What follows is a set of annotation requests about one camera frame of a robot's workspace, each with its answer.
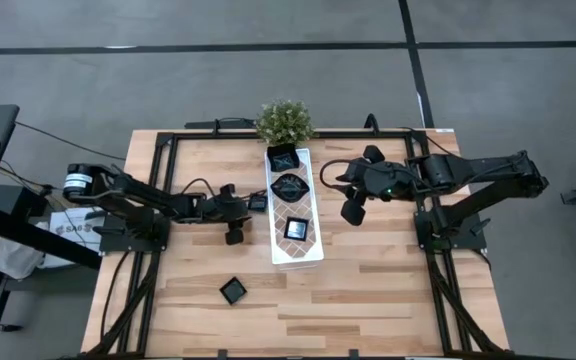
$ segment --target printed label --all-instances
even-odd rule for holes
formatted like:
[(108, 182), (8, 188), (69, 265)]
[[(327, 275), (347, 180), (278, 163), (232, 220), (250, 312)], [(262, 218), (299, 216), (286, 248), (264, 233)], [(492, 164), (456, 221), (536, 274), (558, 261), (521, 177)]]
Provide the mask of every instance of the printed label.
[(68, 174), (68, 176), (66, 176), (66, 181), (69, 180), (79, 180), (92, 183), (92, 177), (84, 174)]
[(64, 189), (67, 187), (80, 187), (80, 188), (86, 188), (86, 183), (83, 181), (78, 181), (78, 180), (70, 180), (70, 181), (66, 181), (66, 183), (64, 184)]

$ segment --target potted plant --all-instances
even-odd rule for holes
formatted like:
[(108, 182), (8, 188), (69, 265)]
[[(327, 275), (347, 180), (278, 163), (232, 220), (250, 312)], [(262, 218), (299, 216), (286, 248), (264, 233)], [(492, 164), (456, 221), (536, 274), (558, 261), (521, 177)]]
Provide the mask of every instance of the potted plant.
[(299, 167), (295, 148), (314, 136), (308, 109), (303, 102), (276, 100), (262, 106), (257, 122), (259, 137), (268, 143), (267, 156), (272, 171)]

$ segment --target wooden tabletop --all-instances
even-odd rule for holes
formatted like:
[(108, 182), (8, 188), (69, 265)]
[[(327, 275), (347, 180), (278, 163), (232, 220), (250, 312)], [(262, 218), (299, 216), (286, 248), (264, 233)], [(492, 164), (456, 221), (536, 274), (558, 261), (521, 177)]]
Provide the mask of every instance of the wooden tabletop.
[[(135, 131), (128, 150), (125, 171), (144, 182), (156, 134)], [(454, 133), (428, 130), (428, 135), (458, 152)], [(354, 227), (339, 215), (343, 195), (319, 181), (323, 163), (356, 158), (368, 144), (377, 145), (389, 161), (406, 157), (404, 142), (397, 139), (315, 139), (305, 144), (315, 171), (324, 243), (325, 259), (318, 267), (280, 271), (272, 265), (267, 214), (253, 215), (244, 228), (245, 243), (237, 246), (225, 244), (223, 224), (174, 225), (161, 257), (146, 355), (216, 356), (218, 349), (232, 356), (346, 356), (348, 349), (359, 349), (365, 356), (442, 354), (425, 255), (417, 247), (413, 227), (415, 205), (370, 201), (363, 225)], [(214, 188), (234, 183), (239, 194), (264, 189), (265, 147), (256, 140), (182, 140), (173, 192), (196, 177)], [(440, 152), (432, 145), (431, 151)], [(165, 150), (160, 188), (167, 157)], [(326, 179), (334, 181), (344, 170), (343, 164), (330, 166)], [(191, 189), (205, 191), (200, 184)], [(466, 195), (463, 189), (442, 202)], [(507, 347), (487, 265), (467, 250), (453, 255), (464, 305), (494, 342)], [(83, 351), (99, 341), (101, 314), (120, 256), (103, 260)], [(124, 306), (131, 264), (132, 255), (120, 270), (107, 329)], [(219, 288), (233, 276), (248, 294), (230, 306)], [(452, 344), (458, 348), (454, 316), (446, 307)], [(138, 310), (134, 319), (140, 318)], [(135, 349), (137, 334), (133, 325), (129, 349)]]

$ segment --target black metal frame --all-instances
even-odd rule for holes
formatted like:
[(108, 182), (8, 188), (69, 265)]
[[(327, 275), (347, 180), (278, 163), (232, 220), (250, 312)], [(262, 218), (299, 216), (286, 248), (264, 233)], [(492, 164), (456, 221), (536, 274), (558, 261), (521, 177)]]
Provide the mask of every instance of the black metal frame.
[[(409, 158), (415, 157), (414, 141), (417, 141), (421, 147), (422, 155), (430, 154), (428, 147), (428, 141), (426, 138), (425, 131), (381, 131), (379, 125), (374, 118), (374, 116), (369, 116), (364, 124), (363, 130), (355, 131), (320, 131), (317, 132), (318, 138), (321, 139), (401, 139), (405, 142), (406, 152)], [(163, 146), (168, 144), (170, 146), (170, 151), (168, 155), (167, 168), (164, 177), (164, 191), (171, 191), (173, 176), (175, 174), (175, 162), (177, 158), (178, 143), (182, 140), (209, 140), (209, 139), (224, 139), (224, 140), (245, 140), (245, 139), (258, 139), (257, 133), (254, 130), (226, 130), (219, 131), (218, 128), (212, 129), (212, 131), (207, 130), (205, 132), (196, 133), (159, 133), (157, 136), (157, 143), (155, 147), (155, 154), (153, 158), (153, 165), (150, 171), (149, 183), (154, 185), (157, 182), (157, 174), (159, 173), (161, 164), (161, 154)], [(432, 197), (433, 206), (440, 206), (440, 201), (437, 197)], [(416, 200), (417, 213), (425, 212), (424, 198), (419, 197)], [(483, 331), (479, 329), (477, 324), (472, 320), (472, 317), (468, 314), (467, 310), (461, 305), (461, 295), (459, 292), (459, 284), (457, 282), (457, 275), (455, 271), (454, 261), (452, 258), (452, 249), (442, 250), (442, 258), (444, 261), (444, 266), (446, 269), (447, 278), (444, 278), (439, 271), (439, 265), (436, 260), (435, 250), (432, 247), (426, 247), (420, 245), (420, 248), (426, 254), (426, 262), (428, 266), (428, 274), (431, 281), (431, 289), (433, 302), (435, 305), (435, 311), (437, 316), (437, 325), (439, 329), (439, 336), (441, 338), (442, 350), (445, 356), (450, 354), (454, 355), (452, 348), (450, 333), (448, 329), (448, 322), (446, 318), (446, 311), (444, 307), (444, 302), (442, 295), (446, 297), (448, 302), (451, 304), (455, 313), (457, 314), (457, 329), (459, 333), (460, 343), (461, 343), (461, 356), (464, 354), (477, 355), (479, 353), (472, 352), (472, 346), (470, 342), (470, 336), (474, 339), (483, 339), (482, 341), (477, 341), (480, 348), (484, 351), (490, 352), (492, 355), (495, 351), (495, 356), (514, 356), (512, 353), (503, 352), (501, 349), (492, 344), (490, 340), (485, 336)], [(141, 267), (143, 264), (143, 253), (137, 253), (135, 256), (135, 262), (133, 264), (131, 273), (131, 287), (128, 291), (128, 299), (131, 299), (136, 292), (138, 279), (140, 278)], [(151, 258), (151, 264), (154, 262), (154, 266), (158, 268), (160, 261), (160, 253), (153, 253)], [(144, 302), (144, 311), (141, 317), (141, 326), (139, 328), (139, 337), (137, 341), (137, 353), (145, 354), (146, 344), (148, 339), (148, 331), (150, 328), (150, 320), (152, 316), (152, 306), (154, 297), (154, 286), (149, 290), (146, 295)], [(118, 352), (127, 351), (127, 338), (130, 326), (124, 329), (122, 338), (120, 339)]]

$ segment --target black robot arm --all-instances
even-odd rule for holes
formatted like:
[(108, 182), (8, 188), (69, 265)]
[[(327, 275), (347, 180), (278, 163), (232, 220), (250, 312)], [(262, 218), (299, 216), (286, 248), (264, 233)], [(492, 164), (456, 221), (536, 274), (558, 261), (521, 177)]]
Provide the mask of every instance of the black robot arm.
[[(334, 163), (348, 163), (346, 172), (336, 178), (345, 184), (330, 185), (323, 179), (326, 167)], [(325, 186), (346, 195), (341, 215), (352, 225), (362, 223), (366, 199), (414, 201), (429, 195), (452, 194), (471, 183), (492, 182), (454, 205), (433, 209), (435, 234), (454, 228), (463, 219), (504, 199), (536, 197), (548, 186), (525, 151), (481, 159), (432, 154), (407, 159), (403, 165), (385, 161), (379, 149), (370, 145), (361, 158), (325, 164), (320, 175)]]
[(234, 191), (234, 185), (228, 184), (211, 198), (204, 193), (169, 194), (135, 180), (117, 167), (70, 164), (63, 193), (70, 202), (99, 206), (124, 220), (137, 236), (148, 237), (157, 220), (164, 217), (180, 224), (228, 223), (234, 231), (227, 234), (227, 242), (235, 244), (243, 241), (240, 229), (249, 217), (247, 203), (235, 197)]

